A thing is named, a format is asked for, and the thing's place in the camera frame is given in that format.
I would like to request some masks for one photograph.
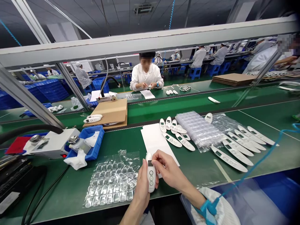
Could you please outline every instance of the white hair cap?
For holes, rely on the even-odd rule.
[[[80,66],[81,66],[81,63],[80,63],[80,62],[77,62],[77,63],[75,63],[75,66],[76,66],[76,67],[80,67]]]

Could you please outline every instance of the blue coiled cord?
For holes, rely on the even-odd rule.
[[[12,36],[13,39],[15,39],[15,41],[18,43],[18,45],[22,46],[20,44],[20,42],[15,38],[15,36],[10,32],[10,30],[8,29],[8,27],[3,23],[3,21],[0,19],[0,22],[2,23],[2,25],[4,26],[4,28],[7,30],[7,32],[10,34],[10,36]]]

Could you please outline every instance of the ceiling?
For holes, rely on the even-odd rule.
[[[173,0],[50,0],[92,38],[130,33],[142,33],[169,29]],[[208,26],[226,23],[236,0],[192,0],[187,27]],[[152,11],[135,15],[135,4],[152,3]],[[261,0],[258,0],[247,20],[254,20]],[[273,0],[262,18],[277,17],[282,6],[280,0]],[[68,20],[44,0],[27,0],[32,12],[41,24],[51,42],[54,42],[47,24],[68,22]],[[183,28],[188,0],[175,0],[172,29]],[[39,44],[11,0],[0,0],[0,19],[11,30],[22,45]],[[17,43],[0,24],[0,48],[16,47]],[[87,36],[80,31],[82,39]]]

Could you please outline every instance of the blister packaging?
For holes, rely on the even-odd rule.
[[[83,207],[131,201],[140,168],[139,152],[104,156],[95,166]]]

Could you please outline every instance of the white machine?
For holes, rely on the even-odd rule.
[[[149,193],[152,193],[155,190],[156,169],[155,166],[151,163],[152,154],[150,152],[146,154],[146,161],[148,164],[147,178],[149,182]]]

